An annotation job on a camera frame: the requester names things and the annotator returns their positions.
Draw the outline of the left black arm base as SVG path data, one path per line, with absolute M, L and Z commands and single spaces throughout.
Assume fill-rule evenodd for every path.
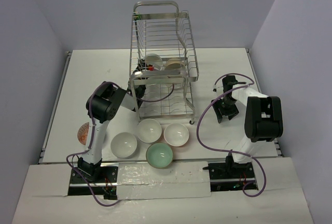
M 95 181 L 89 182 L 93 193 L 104 200 L 118 200 L 117 198 L 118 166 L 102 166 Z M 69 196 L 92 195 L 88 185 L 74 170 L 71 170 Z

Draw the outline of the white bowl pink rim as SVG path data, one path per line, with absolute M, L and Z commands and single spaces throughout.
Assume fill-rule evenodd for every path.
M 172 123 L 165 128 L 163 136 L 169 145 L 180 147 L 188 142 L 189 130 L 181 123 Z

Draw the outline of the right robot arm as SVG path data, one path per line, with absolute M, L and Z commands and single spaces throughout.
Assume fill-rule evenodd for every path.
M 244 118 L 245 136 L 240 141 L 236 151 L 232 153 L 233 160 L 225 165 L 226 174 L 231 178 L 238 177 L 243 172 L 243 165 L 251 161 L 251 156 L 265 143 L 274 141 L 283 134 L 283 119 L 281 100 L 277 96 L 267 96 L 252 88 L 250 83 L 238 81 L 237 73 L 221 76 L 223 93 L 221 99 L 213 104 L 217 121 L 224 117 L 229 120 L 239 114 L 236 102 L 246 107 Z

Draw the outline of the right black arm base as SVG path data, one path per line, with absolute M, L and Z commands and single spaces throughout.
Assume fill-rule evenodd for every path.
M 258 189 L 252 163 L 235 163 L 231 155 L 225 162 L 209 162 L 203 170 L 209 172 L 212 192 L 241 191 L 245 185 L 248 190 Z

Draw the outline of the red patterned bowl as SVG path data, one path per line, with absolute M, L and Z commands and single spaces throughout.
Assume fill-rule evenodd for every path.
M 87 142 L 88 132 L 89 132 L 89 123 L 88 122 L 84 123 L 78 129 L 77 139 L 82 145 L 85 145 Z

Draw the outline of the white bowl beige outside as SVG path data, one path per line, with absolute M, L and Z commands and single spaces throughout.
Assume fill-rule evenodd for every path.
M 165 70 L 185 68 L 185 63 L 180 58 L 170 58 L 166 61 Z

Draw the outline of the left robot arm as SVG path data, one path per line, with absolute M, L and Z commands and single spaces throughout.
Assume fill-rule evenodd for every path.
M 132 90 L 126 90 L 111 81 L 102 82 L 88 98 L 86 109 L 90 118 L 86 151 L 79 157 L 77 168 L 89 182 L 101 177 L 102 148 L 107 127 L 122 106 L 136 112 L 135 105 L 141 107 L 146 86 L 135 86 L 136 98 Z

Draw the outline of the steel two-tier dish rack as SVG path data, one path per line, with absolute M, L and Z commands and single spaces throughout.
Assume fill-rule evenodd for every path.
M 137 117 L 144 119 L 187 119 L 194 124 L 196 110 L 191 85 L 199 78 L 199 66 L 189 13 L 175 1 L 142 1 L 133 6 L 128 87 L 131 89 L 131 62 L 155 53 L 163 60 L 160 71 L 147 71 L 146 91 Z M 166 61 L 180 58 L 185 68 L 165 70 Z M 180 83 L 175 91 L 168 83 Z

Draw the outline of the pale green bowl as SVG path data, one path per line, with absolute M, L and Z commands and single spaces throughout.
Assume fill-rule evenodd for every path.
M 150 166 L 162 169 L 173 161 L 173 151 L 168 144 L 155 143 L 146 150 L 146 160 Z

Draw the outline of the aluminium table edge rail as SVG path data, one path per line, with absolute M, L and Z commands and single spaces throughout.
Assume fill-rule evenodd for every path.
M 56 99 L 55 99 L 55 102 L 54 102 L 54 105 L 53 105 L 53 108 L 52 108 L 50 120 L 49 120 L 49 123 L 48 123 L 46 135 L 45 135 L 45 138 L 44 138 L 44 143 L 43 143 L 43 146 L 41 148 L 41 152 L 40 152 L 37 164 L 41 164 L 43 162 L 43 159 L 44 159 L 45 151 L 46 151 L 47 144 L 48 144 L 48 141 L 49 141 L 51 128 L 52 128 L 54 117 L 55 117 L 55 114 L 56 114 L 56 111 L 57 111 L 57 106 L 58 106 L 59 99 L 60 99 L 60 96 L 61 96 L 61 91 L 62 91 L 63 84 L 64 84 L 64 81 L 65 81 L 65 77 L 66 77 L 66 74 L 67 74 L 67 70 L 68 70 L 68 67 L 69 67 L 69 64 L 70 64 L 72 53 L 73 53 L 72 51 L 67 52 L 63 73 L 62 73 L 62 76 L 61 76 L 60 84 L 59 84 L 57 94 L 56 94 Z

